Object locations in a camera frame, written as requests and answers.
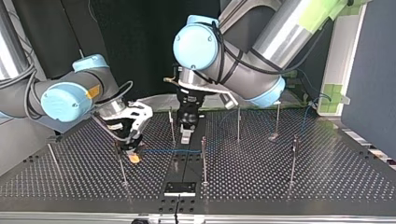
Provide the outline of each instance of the vertical metal post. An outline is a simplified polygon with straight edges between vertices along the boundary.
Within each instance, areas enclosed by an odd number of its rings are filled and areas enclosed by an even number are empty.
[[[55,156],[55,152],[53,151],[52,145],[50,143],[47,143],[47,146],[49,147],[49,152],[50,152],[50,155],[51,155],[53,161],[55,162],[56,168],[58,169],[58,172],[59,172],[59,174],[62,177],[61,167],[59,166],[59,162],[58,162],[58,159]]]
[[[275,102],[277,105],[277,110],[276,110],[276,126],[275,126],[275,131],[271,134],[270,137],[268,137],[268,140],[270,141],[275,141],[277,137],[279,136],[278,132],[278,126],[279,126],[279,114],[280,114],[280,105],[281,103],[279,101]]]
[[[125,170],[124,170],[124,167],[123,167],[121,155],[120,155],[120,167],[121,167],[122,177],[124,179],[124,182],[122,183],[122,185],[124,187],[128,187],[129,183],[128,183],[128,180],[126,179],[126,174],[125,174]]]
[[[28,65],[7,8],[0,1],[0,80],[18,77]]]
[[[239,141],[241,140],[241,107],[238,106],[238,136],[237,136],[237,141],[239,143]]]
[[[176,139],[175,139],[175,129],[174,129],[174,124],[173,124],[173,118],[172,118],[172,106],[169,108],[169,122],[171,124],[171,130],[172,130],[172,141],[175,144]]]
[[[207,186],[209,183],[207,182],[207,175],[206,175],[206,138],[202,137],[201,141],[201,150],[202,150],[202,157],[204,160],[204,186]]]

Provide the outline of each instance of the robotic arm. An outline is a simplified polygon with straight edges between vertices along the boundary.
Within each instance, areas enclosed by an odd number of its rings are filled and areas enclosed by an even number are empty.
[[[29,80],[1,89],[1,113],[12,118],[31,117],[33,113],[71,122],[96,111],[100,119],[93,118],[119,140],[120,149],[135,150],[152,110],[140,102],[124,101],[122,95],[132,88],[132,82],[127,82],[129,88],[121,92],[123,87],[119,89],[101,55],[81,59],[73,63],[73,68],[73,72],[59,80],[34,83],[27,98],[23,95],[29,88]]]
[[[184,92],[195,92],[203,90],[202,87],[208,84],[205,80],[210,79],[254,105],[273,105],[285,89],[281,74],[300,65],[287,69],[325,21],[334,19],[349,2],[284,1],[247,53],[223,39],[218,20],[189,16],[187,25],[174,41],[175,57],[183,66],[178,85]],[[188,103],[180,102],[180,108],[188,107]],[[187,118],[197,117],[187,110],[178,114]]]

